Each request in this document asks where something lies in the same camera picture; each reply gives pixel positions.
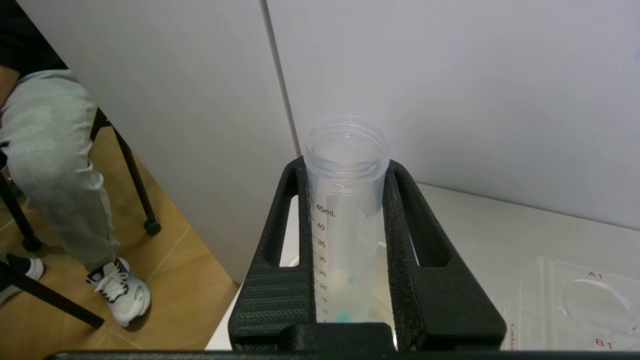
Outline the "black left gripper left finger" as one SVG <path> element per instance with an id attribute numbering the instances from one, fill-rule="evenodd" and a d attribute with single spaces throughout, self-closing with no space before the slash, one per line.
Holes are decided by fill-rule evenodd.
<path id="1" fill-rule="evenodd" d="M 298 198 L 298 264 L 281 267 L 292 198 Z M 313 235 L 306 164 L 302 157 L 285 166 L 270 205 L 253 260 L 228 321 L 234 351 L 272 351 L 281 332 L 316 321 Z"/>

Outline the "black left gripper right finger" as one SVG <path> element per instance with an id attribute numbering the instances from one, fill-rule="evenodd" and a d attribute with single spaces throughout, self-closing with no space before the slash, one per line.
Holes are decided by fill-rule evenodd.
<path id="1" fill-rule="evenodd" d="M 498 350 L 503 317 L 397 161 L 385 174 L 382 212 L 398 350 Z"/>

